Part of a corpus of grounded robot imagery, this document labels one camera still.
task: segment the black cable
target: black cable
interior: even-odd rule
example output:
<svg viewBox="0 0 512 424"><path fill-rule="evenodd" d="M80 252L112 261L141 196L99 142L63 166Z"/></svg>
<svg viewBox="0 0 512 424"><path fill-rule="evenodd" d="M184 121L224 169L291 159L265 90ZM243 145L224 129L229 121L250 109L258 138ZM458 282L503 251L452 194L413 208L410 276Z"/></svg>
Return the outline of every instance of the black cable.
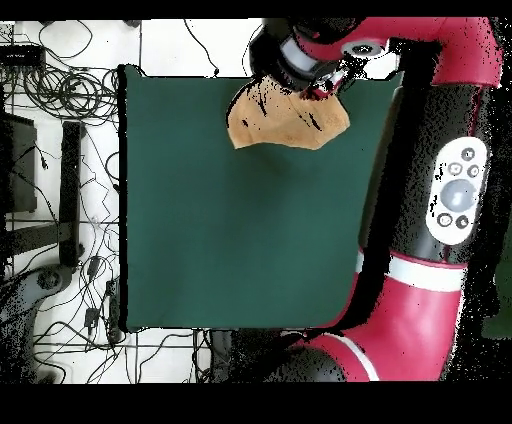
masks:
<svg viewBox="0 0 512 424"><path fill-rule="evenodd" d="M128 348L125 346L124 348L124 365L126 369L126 377L128 378L128 383L133 384L130 379L130 372L128 371Z"/></svg>
<svg viewBox="0 0 512 424"><path fill-rule="evenodd" d="M220 72L219 71L219 68L217 68L217 66L212 62L212 60L210 59L210 53L208 53L208 50L206 49L206 47L197 39L197 37L194 35L194 33L190 30L189 26L188 26L188 23L187 23L187 20L186 19L183 19L183 22L185 23L185 27L187 28L187 31L188 33L190 34L190 36L196 41L197 44L199 44L203 50L205 51L206 53L206 57L208 58L208 62L210 62L210 65L212 65L214 68L215 68L215 71L213 72L213 76L214 77L217 77L218 73Z"/></svg>
<svg viewBox="0 0 512 424"><path fill-rule="evenodd" d="M63 373L64 375L62 376L62 380L60 381L60 383L59 383L59 384L63 384L63 383L64 383L64 380L66 379L66 376L67 376L66 370L65 370L64 368L62 368L62 367L61 367L61 366L59 366L59 365L50 364L50 363L48 363L48 362L40 361L39 359L37 359L37 358L36 358L36 356L35 356L35 355L34 355L34 360L35 360L37 363L39 363L40 365L46 365L46 366L48 366L48 367L57 368L57 369L61 370L61 371L62 371L62 373Z"/></svg>
<svg viewBox="0 0 512 424"><path fill-rule="evenodd" d="M135 382L139 383L139 378L137 377L137 365L139 362L139 333L135 333Z"/></svg>
<svg viewBox="0 0 512 424"><path fill-rule="evenodd" d="M82 21L78 21L78 20L77 20L77 22L79 22L79 23L80 23L80 24L81 24L81 25L82 25L82 26L87 30L87 32L89 33L89 40L87 41L86 46L85 46L82 50L80 50L78 53L74 54L73 56L57 56L57 55L55 55L56 57L54 57L54 59L57 59L57 60L59 60L59 59L60 59L60 60L63 60L63 59L73 59L73 58L75 58L75 57L77 57L77 56L81 55L84 51L86 51L86 50L87 50L87 48L89 47L89 45L91 44L91 41L92 41L92 39L94 38L94 36L93 36L93 34L92 34L92 31L91 31L91 30L89 29L89 27L88 27L87 25L85 25ZM43 46L43 47L45 47L45 48L46 48L46 46L45 46L45 45L43 44L43 42L41 41L41 34L42 34L42 32L43 32L46 28L49 28L49 26L43 26L43 27L41 28L41 30L39 31L39 34L38 34L39 43L41 44L41 46Z"/></svg>
<svg viewBox="0 0 512 424"><path fill-rule="evenodd" d="M115 155L118 155L118 154L119 154L119 152L118 152L118 151L117 151L117 152L112 153L112 154L107 158L107 160L105 161L105 172L107 173L107 175L108 175L110 178L112 178L112 179L114 179L114 180L116 180L116 181L119 181L119 178L114 177L114 176L109 172L109 170L108 170L108 161L109 161L110 159L112 159Z"/></svg>
<svg viewBox="0 0 512 424"><path fill-rule="evenodd" d="M251 44L251 41L254 37L254 34L256 34L256 32L263 26L263 24L260 24L258 26L258 28L256 28L253 33L251 34L251 37L249 38L249 42L247 43L247 46L245 47L245 50L244 50L244 54L242 55L242 69L244 70L244 74L245 76L247 76L247 72L245 72L245 66L244 66L244 58L245 58L245 55L247 54L247 50L249 50L249 45Z"/></svg>
<svg viewBox="0 0 512 424"><path fill-rule="evenodd" d="M135 381L137 382L137 384L139 384L142 380L142 365L144 365L145 363L149 362L151 359L153 359L157 354L158 352L160 352L160 350L162 349L165 341L169 338L169 337L190 337L192 336L192 334L168 334L167 336L165 336L163 338L163 340L160 342L160 345L158 346L157 350L155 351L155 353L153 353L153 355L151 355L149 358L145 359L144 361L142 361L139 365L139 377L138 379L136 378Z"/></svg>

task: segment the button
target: button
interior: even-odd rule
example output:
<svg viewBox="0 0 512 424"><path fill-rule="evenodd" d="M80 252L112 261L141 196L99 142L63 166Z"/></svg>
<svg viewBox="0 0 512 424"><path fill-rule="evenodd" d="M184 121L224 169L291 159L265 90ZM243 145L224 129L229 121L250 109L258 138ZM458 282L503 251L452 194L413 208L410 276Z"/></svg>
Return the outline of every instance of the button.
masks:
<svg viewBox="0 0 512 424"><path fill-rule="evenodd" d="M452 212L464 212L476 202L476 190L466 180L453 180L441 190L441 203Z"/></svg>
<svg viewBox="0 0 512 424"><path fill-rule="evenodd" d="M475 157L475 151L471 147L468 147L467 149L464 149L462 151L462 159L464 159L465 161L469 162L474 157Z"/></svg>
<svg viewBox="0 0 512 424"><path fill-rule="evenodd" d="M454 177L459 175L462 172L462 165L460 163L451 163L448 167L448 172L452 174Z"/></svg>
<svg viewBox="0 0 512 424"><path fill-rule="evenodd" d="M450 225L452 223L452 221L453 221L452 217L450 216L450 214L447 214L447 213L442 213L437 217L437 223L441 227L448 227L448 225Z"/></svg>
<svg viewBox="0 0 512 424"><path fill-rule="evenodd" d="M469 219L467 218L467 216L464 215L459 216L455 221L455 225L457 226L457 228L463 230L469 225Z"/></svg>
<svg viewBox="0 0 512 424"><path fill-rule="evenodd" d="M476 166L476 165L470 166L469 169L468 169L468 175L471 178L476 177L479 172L480 172L480 170L478 169L478 166Z"/></svg>

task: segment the green cloth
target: green cloth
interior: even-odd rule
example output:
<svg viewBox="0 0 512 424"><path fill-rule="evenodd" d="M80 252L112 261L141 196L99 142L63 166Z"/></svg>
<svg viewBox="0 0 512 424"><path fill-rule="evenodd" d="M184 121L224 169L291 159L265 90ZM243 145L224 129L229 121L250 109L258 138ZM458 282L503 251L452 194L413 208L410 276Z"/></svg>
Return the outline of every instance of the green cloth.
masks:
<svg viewBox="0 0 512 424"><path fill-rule="evenodd" d="M491 339L510 339L512 338L512 214L494 278L500 310L496 316L484 321L482 334Z"/></svg>
<svg viewBox="0 0 512 424"><path fill-rule="evenodd" d="M357 81L350 128L318 151L235 150L247 78L127 76L128 328L299 328L342 310L393 92Z"/></svg>

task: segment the red robot arm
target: red robot arm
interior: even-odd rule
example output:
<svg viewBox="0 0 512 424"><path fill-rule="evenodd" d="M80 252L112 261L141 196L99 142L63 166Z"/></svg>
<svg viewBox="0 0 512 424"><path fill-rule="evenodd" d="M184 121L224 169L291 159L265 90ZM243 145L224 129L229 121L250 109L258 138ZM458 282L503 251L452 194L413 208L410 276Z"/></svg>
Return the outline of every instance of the red robot arm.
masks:
<svg viewBox="0 0 512 424"><path fill-rule="evenodd" d="M326 353L347 381L437 380L454 346L486 189L489 107L503 51L490 18L343 19L345 28L326 26L327 41L321 29L307 30L307 20L290 18L288 33L283 20L268 20L252 46L253 69L322 96L347 72L337 67L345 56L379 54L390 39L435 43L439 54L426 58L426 83L409 83L405 69L395 92L363 211L351 298L328 331L295 348ZM336 32L343 35L333 41ZM331 78L324 91L317 88L322 72L322 82ZM377 280L377 302L357 321L365 281Z"/></svg>

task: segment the control panel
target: control panel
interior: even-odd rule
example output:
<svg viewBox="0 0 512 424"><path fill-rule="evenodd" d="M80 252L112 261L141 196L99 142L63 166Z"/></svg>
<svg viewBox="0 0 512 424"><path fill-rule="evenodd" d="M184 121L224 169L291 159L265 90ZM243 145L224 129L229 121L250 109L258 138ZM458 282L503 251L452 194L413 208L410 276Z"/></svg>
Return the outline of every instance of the control panel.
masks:
<svg viewBox="0 0 512 424"><path fill-rule="evenodd" d="M487 159L487 146L476 137L452 140L439 152L426 224L441 243L455 246L471 234L487 183Z"/></svg>

